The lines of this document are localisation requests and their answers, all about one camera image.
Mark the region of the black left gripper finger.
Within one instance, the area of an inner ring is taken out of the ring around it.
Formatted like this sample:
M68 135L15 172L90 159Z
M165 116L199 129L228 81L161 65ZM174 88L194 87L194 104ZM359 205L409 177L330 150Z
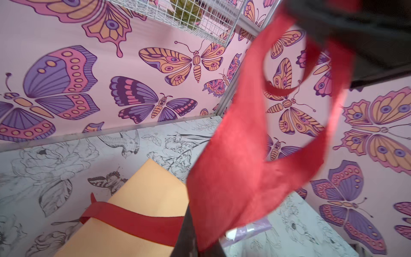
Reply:
M199 250L193 219L188 207L178 240L170 257L226 257L226 255L220 243L215 243L206 250Z

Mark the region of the red satin ribbon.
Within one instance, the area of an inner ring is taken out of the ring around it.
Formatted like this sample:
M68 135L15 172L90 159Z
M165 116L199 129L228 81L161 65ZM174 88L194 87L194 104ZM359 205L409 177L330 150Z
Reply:
M243 61L234 102L188 175L188 207L200 251L219 243L227 231L274 211L324 163L352 76L353 54L334 41L328 43L334 68L327 126L296 153L277 161L265 159L267 120L262 92L284 96L291 89L269 86L263 63L271 45L295 23L283 7L254 40Z

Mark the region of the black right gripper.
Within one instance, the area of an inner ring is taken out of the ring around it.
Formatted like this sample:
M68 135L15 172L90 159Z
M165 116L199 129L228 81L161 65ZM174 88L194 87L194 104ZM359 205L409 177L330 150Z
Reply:
M318 45L334 39L355 56L351 88L410 77L410 1L285 1Z

